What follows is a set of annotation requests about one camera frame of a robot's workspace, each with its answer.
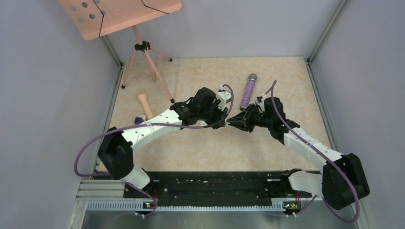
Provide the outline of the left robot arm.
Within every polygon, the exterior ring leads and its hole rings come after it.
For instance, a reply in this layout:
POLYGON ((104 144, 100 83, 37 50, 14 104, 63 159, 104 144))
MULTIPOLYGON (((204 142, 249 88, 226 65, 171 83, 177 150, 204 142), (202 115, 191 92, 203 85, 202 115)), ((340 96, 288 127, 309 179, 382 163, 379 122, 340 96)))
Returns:
POLYGON ((113 180, 135 186, 141 197, 153 192, 149 175, 135 165, 133 156, 141 148, 160 137, 185 128, 218 129, 225 126, 229 114, 228 104, 233 102, 233 92, 221 88, 217 93, 203 87, 195 96, 184 102, 173 103, 160 115, 141 124, 117 129, 113 127, 103 135, 98 157, 113 180))

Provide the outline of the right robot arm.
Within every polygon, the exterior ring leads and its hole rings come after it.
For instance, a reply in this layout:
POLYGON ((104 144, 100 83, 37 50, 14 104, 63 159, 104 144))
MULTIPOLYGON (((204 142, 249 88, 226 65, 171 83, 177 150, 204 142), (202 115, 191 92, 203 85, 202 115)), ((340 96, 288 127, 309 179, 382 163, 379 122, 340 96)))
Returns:
POLYGON ((319 170, 317 174, 301 169, 287 170, 280 183, 283 195, 292 197, 298 191, 304 191, 323 198, 330 207, 340 210, 354 203, 356 197, 362 199, 370 194, 360 159, 353 153, 344 155, 328 148, 299 124, 287 119, 279 98, 251 104, 227 122, 250 133, 255 127, 268 129, 274 139, 299 152, 319 170))

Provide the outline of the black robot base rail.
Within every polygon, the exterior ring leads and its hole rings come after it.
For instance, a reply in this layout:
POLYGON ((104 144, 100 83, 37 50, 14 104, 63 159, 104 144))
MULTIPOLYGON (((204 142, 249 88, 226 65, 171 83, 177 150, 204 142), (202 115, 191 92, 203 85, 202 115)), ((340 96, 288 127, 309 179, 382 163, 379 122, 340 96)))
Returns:
POLYGON ((163 207, 277 207, 276 201, 311 198, 285 190, 281 171, 158 172, 144 191, 163 207))

